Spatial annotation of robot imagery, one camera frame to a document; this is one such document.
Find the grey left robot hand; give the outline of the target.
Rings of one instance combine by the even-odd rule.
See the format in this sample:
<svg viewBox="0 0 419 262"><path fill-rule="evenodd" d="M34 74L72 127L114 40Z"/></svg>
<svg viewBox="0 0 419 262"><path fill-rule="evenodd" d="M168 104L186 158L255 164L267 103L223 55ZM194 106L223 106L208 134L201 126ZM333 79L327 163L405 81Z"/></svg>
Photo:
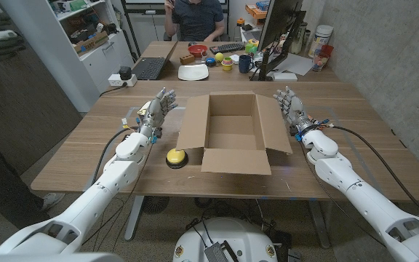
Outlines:
<svg viewBox="0 0 419 262"><path fill-rule="evenodd" d="M177 107L175 96L174 90L168 92L165 87L158 92L145 110L145 115L140 124L140 134L150 138L162 126L165 116Z"/></svg>

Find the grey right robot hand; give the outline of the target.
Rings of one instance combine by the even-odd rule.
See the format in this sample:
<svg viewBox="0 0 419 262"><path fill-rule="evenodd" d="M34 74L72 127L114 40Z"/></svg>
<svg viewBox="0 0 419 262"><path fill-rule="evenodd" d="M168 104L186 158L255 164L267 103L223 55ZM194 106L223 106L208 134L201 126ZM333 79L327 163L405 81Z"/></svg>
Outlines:
<svg viewBox="0 0 419 262"><path fill-rule="evenodd" d="M273 94L279 104L284 121L291 136L303 137L308 131L319 129L319 122L306 113L303 101L288 86Z"/></svg>

